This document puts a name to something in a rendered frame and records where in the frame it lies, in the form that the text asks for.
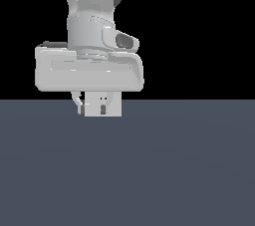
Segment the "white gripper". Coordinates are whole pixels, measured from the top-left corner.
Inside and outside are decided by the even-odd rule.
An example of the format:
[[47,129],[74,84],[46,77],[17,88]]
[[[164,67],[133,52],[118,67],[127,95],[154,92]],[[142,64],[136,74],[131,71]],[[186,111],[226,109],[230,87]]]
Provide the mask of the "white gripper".
[[78,114],[84,113],[80,92],[140,92],[143,65],[134,53],[110,52],[103,60],[78,60],[75,51],[35,49],[35,85],[41,92],[71,92]]

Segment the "white wall socket block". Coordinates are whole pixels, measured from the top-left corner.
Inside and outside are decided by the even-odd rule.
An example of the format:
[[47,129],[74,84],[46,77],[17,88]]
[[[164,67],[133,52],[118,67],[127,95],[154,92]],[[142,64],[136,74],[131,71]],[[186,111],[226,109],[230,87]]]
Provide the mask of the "white wall socket block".
[[121,92],[85,92],[85,116],[121,115]]

